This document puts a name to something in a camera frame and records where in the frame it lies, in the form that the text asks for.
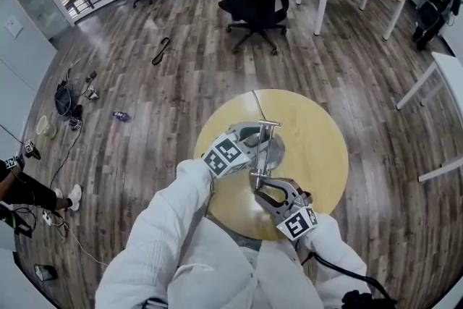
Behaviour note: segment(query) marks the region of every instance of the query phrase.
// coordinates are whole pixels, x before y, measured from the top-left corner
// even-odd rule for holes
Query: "black pants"
[[[422,51],[429,40],[434,38],[437,35],[439,30],[444,26],[446,23],[445,19],[440,16],[438,21],[430,28],[428,31],[424,31],[420,26],[417,26],[415,33],[413,34],[413,40],[417,41],[417,48],[419,51]]]
[[[20,174],[9,189],[4,202],[9,205],[36,205],[53,211],[56,208],[56,193],[27,174]]]

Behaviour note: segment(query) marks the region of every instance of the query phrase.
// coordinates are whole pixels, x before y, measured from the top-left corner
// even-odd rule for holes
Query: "white clothing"
[[[127,246],[109,264],[96,292],[97,309],[321,309],[340,308],[364,282],[318,264],[315,286],[304,275],[289,241],[263,241],[258,252],[239,247],[212,221],[202,218],[186,253],[180,249],[196,211],[209,195],[211,175],[201,160],[177,167],[177,179],[156,193],[137,218]],[[366,266],[346,245],[337,223],[318,215],[319,226],[303,237],[330,263],[365,275]]]

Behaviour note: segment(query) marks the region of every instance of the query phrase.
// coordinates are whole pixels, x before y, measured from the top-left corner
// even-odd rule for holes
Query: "round table top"
[[[315,211],[332,212],[346,187],[349,171],[346,143],[336,123],[319,105],[299,94],[277,89],[255,90],[255,94],[266,119],[282,123],[275,128],[275,134],[283,139],[286,150],[272,177],[292,178],[312,194]],[[259,119],[262,115],[252,91],[226,102],[201,130],[195,158],[205,153],[230,125]],[[285,238],[272,215],[255,202],[248,175],[249,170],[243,170],[216,180],[210,212],[225,227],[246,237]]]

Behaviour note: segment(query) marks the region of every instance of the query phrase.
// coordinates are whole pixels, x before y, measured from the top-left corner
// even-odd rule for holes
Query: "sneaker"
[[[77,211],[79,210],[80,206],[80,199],[82,198],[82,188],[79,185],[74,185],[74,188],[72,188],[71,193],[67,196],[72,201],[72,206],[70,209],[72,211]]]
[[[55,188],[56,198],[63,198],[63,192],[59,188]]]

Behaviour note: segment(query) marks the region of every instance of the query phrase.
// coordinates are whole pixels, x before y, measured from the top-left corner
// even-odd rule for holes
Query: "white cable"
[[[108,266],[108,264],[106,263],[103,263],[103,261],[98,261],[96,260],[91,254],[89,254],[87,251],[85,251],[85,248],[80,244],[79,240],[77,239],[77,237],[75,236],[74,232],[72,231],[71,228],[69,228],[69,225],[67,223],[64,223],[64,226],[71,232],[72,236],[74,236],[75,240],[77,241],[77,243],[79,244],[80,248],[82,249],[82,251],[84,253],[86,253],[88,256],[90,256],[96,263],[98,264],[102,264],[104,266]]]

